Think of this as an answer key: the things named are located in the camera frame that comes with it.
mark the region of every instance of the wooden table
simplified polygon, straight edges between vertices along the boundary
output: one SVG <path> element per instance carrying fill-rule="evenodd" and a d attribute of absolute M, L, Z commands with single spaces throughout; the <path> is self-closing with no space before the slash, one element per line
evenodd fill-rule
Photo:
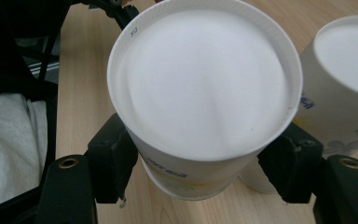
<path fill-rule="evenodd" d="M 298 52 L 325 24 L 358 14 L 358 0 L 249 0 L 276 20 Z M 132 2 L 139 10 L 153 0 Z M 87 143 L 115 112 L 106 86 L 107 59 L 120 29 L 101 10 L 72 6 L 62 27 L 57 158 L 83 154 Z M 286 204 L 276 194 L 262 194 L 240 180 L 212 199 L 187 202 L 163 193 L 134 167 L 126 190 L 127 206 L 98 204 L 100 223 L 314 223 L 310 204 Z"/>

